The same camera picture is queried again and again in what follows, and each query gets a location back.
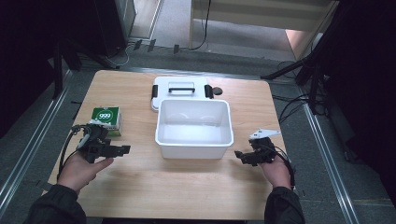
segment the person's arm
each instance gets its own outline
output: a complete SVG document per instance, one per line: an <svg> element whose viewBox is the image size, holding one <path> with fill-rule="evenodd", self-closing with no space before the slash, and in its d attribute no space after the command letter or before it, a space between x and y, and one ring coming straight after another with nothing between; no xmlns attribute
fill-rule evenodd
<svg viewBox="0 0 396 224"><path fill-rule="evenodd" d="M58 183L32 204L24 223L86 223L85 213L77 202L79 191L113 161L105 159L90 164L80 153L70 157Z"/></svg>
<svg viewBox="0 0 396 224"><path fill-rule="evenodd" d="M278 156L271 163L260 164L264 176L273 185L265 205L265 224L305 223L299 197L291 190L290 174Z"/></svg>

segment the table top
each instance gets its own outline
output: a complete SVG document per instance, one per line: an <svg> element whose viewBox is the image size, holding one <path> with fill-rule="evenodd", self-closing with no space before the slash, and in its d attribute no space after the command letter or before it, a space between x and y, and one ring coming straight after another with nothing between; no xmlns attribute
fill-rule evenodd
<svg viewBox="0 0 396 224"><path fill-rule="evenodd" d="M280 130L268 83L207 77L231 109L234 142L220 160L164 159L155 142L158 113L151 109L156 74L99 71L87 92L75 124L87 123L98 106L119 106L122 136L111 145L130 145L78 196L88 217L187 219L263 219L271 184L259 167L242 164L235 150L251 152L248 137L259 128ZM73 137L66 156L75 150L82 132ZM285 149L282 135L271 137ZM49 178L56 183L58 164Z"/></svg>

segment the wooden furniture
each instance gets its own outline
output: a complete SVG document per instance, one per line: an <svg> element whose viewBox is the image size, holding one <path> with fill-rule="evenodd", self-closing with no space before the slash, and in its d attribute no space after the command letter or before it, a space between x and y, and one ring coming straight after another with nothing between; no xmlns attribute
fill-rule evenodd
<svg viewBox="0 0 396 224"><path fill-rule="evenodd" d="M235 150L252 151L248 137L259 128L280 130L268 83L259 80L208 77L221 87L216 99L230 104L234 144L221 160L164 159L154 140L157 113L151 110L151 88L156 74L99 71L76 118L87 123L97 106L119 106L122 136L111 145L130 145L79 194L89 217L191 219L263 219L272 190L259 167L242 164ZM72 138L66 155L77 146L82 132ZM284 148L282 135L271 137ZM56 182L58 164L49 182Z"/></svg>
<svg viewBox="0 0 396 224"><path fill-rule="evenodd" d="M193 20L206 19L208 3L209 0L191 1L190 47ZM294 56L299 60L318 33L324 32L337 4L331 0L213 0L209 20L286 29Z"/></svg>

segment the metal bar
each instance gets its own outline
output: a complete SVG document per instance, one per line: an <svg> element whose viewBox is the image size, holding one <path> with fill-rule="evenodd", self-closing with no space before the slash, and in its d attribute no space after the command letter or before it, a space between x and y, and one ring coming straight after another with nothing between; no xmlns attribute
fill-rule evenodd
<svg viewBox="0 0 396 224"><path fill-rule="evenodd" d="M318 148L322 156L323 162L326 166L329 178L332 182L332 187L335 191L335 196L340 203L341 211L343 212L344 218L347 224L359 224L358 216L355 212L352 201L347 192L347 187L338 172L337 165L332 158L332 153L330 152L329 146L326 142L326 138L323 135L323 131L320 128L318 119L311 112L309 105L304 105L305 114L308 118L308 122L311 126L312 132L318 143Z"/></svg>
<svg viewBox="0 0 396 224"><path fill-rule="evenodd" d="M70 79L71 74L70 70L66 72L65 76L65 84L67 80ZM29 168L30 163L32 162L35 153L37 152L39 146L41 145L42 140L44 139L55 115L57 114L62 102L64 101L64 97L68 92L68 86L66 86L59 97L49 105L43 119L38 124L35 132L33 133L29 143L21 154L20 159L15 164L14 168L11 171L11 174L8 176L5 184L0 190L0 220L6 209L17 191L18 186L21 183L27 169Z"/></svg>

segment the white lid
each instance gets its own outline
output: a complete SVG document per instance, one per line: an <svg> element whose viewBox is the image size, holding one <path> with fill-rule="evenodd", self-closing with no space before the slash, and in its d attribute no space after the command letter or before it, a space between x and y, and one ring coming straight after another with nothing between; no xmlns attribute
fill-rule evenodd
<svg viewBox="0 0 396 224"><path fill-rule="evenodd" d="M151 108L158 112L165 98L205 99L206 77L156 77L153 83Z"/></svg>

